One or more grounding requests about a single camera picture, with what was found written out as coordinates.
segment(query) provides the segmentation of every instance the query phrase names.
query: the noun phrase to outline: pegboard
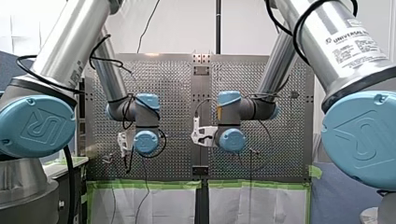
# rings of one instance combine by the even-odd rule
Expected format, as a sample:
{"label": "pegboard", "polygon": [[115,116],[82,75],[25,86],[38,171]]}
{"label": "pegboard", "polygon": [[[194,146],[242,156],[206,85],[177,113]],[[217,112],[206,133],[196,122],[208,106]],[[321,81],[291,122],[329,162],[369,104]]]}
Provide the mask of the pegboard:
{"label": "pegboard", "polygon": [[[214,55],[212,95],[227,90],[240,90],[242,95],[255,93],[267,60],[257,56]],[[313,83],[312,70],[298,61],[291,70],[288,84],[279,93],[278,117],[263,121],[265,127],[257,120],[241,122],[241,131],[247,138],[243,153],[233,155],[210,148],[210,178],[309,181]],[[212,120],[216,123],[216,102],[212,103]]]}
{"label": "pegboard", "polygon": [[[159,95],[161,104],[160,127],[166,133],[167,147],[164,153],[146,161],[150,180],[191,180],[192,161],[197,161],[190,139],[192,130],[191,109],[195,107],[191,90],[196,83],[192,55],[121,54],[118,59],[133,71],[133,76],[122,72],[129,92],[153,92]],[[262,76],[266,56],[218,56],[213,55],[207,66],[207,78],[211,97],[219,91],[240,90],[243,94],[256,91]],[[98,76],[86,71],[86,154],[90,157],[88,178],[91,180],[132,178],[144,179],[142,161],[134,155],[132,172],[124,171],[120,157],[117,134],[122,131],[121,123],[108,119],[104,113],[106,97]],[[252,155],[253,169],[265,164],[252,176],[262,180],[305,182],[310,164],[313,118],[313,74],[303,63],[297,63],[292,70],[290,82],[280,93],[279,117],[264,124],[271,132],[273,144],[258,121],[243,121],[242,130],[247,135],[247,148]],[[290,98],[290,92],[298,92],[297,99]],[[211,118],[215,123],[216,103],[211,106]],[[206,178],[236,179],[249,178],[250,150],[239,157],[224,153],[217,148],[204,148],[208,156],[209,175]],[[112,154],[112,162],[106,159]]]}

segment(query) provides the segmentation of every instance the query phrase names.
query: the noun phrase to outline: bracket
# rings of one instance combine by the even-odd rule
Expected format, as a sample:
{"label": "bracket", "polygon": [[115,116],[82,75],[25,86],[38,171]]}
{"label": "bracket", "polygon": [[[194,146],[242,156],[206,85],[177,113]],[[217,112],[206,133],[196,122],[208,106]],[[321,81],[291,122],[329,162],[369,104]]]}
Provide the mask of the bracket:
{"label": "bracket", "polygon": [[191,140],[194,144],[201,147],[215,147],[215,134],[218,131],[217,126],[199,126],[199,117],[193,118],[193,130]]}

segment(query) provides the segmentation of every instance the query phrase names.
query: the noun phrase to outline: green tape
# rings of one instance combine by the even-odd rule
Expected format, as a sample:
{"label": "green tape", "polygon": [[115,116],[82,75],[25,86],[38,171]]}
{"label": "green tape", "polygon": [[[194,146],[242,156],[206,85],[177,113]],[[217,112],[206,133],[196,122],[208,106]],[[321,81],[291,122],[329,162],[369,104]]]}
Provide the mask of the green tape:
{"label": "green tape", "polygon": [[[159,182],[148,181],[150,189],[199,189],[201,181],[172,181]],[[88,199],[88,223],[91,223],[92,215],[92,199],[93,193],[96,189],[145,189],[146,181],[144,180],[103,180],[103,181],[88,181],[87,182],[87,199]]]}
{"label": "green tape", "polygon": [[321,179],[323,172],[317,166],[310,165],[309,166],[309,176],[314,177],[316,179]]}
{"label": "green tape", "polygon": [[87,202],[87,200],[88,200],[88,195],[87,195],[87,193],[84,194],[84,195],[81,195],[81,203],[85,203],[85,202]]}
{"label": "green tape", "polygon": [[311,224],[311,190],[312,185],[309,184],[306,189],[306,208],[305,208],[305,224]]}
{"label": "green tape", "polygon": [[249,181],[249,180],[209,180],[209,187],[212,189],[227,189],[227,188],[242,188],[242,187],[254,187],[263,189],[307,189],[307,184],[301,183],[279,183],[272,181]]}

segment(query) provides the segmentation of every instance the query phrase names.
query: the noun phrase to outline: vertical post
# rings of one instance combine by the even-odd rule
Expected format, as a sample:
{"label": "vertical post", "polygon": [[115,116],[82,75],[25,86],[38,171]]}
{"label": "vertical post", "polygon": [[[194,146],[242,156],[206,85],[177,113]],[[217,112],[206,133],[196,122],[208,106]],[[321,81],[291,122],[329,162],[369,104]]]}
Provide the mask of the vertical post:
{"label": "vertical post", "polygon": [[216,54],[221,54],[221,0],[216,0]]}

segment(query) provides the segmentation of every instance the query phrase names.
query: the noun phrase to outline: white wall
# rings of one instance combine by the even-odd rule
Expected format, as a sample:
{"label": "white wall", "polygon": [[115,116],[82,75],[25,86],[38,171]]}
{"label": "white wall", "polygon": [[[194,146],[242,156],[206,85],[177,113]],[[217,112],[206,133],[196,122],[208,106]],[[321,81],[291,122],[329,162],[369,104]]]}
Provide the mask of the white wall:
{"label": "white wall", "polygon": [[[38,53],[64,0],[0,0],[0,50]],[[126,0],[121,12],[106,22],[117,53],[134,53],[156,0]],[[379,46],[394,60],[396,0],[360,0],[359,16]],[[208,53],[215,51],[214,0],[162,0],[143,38],[144,53]],[[276,30],[263,0],[222,1],[222,53],[268,55]],[[319,133],[324,92],[316,82],[314,132]]]}
{"label": "white wall", "polygon": [[0,0],[0,50],[37,54],[62,12],[65,0]]}

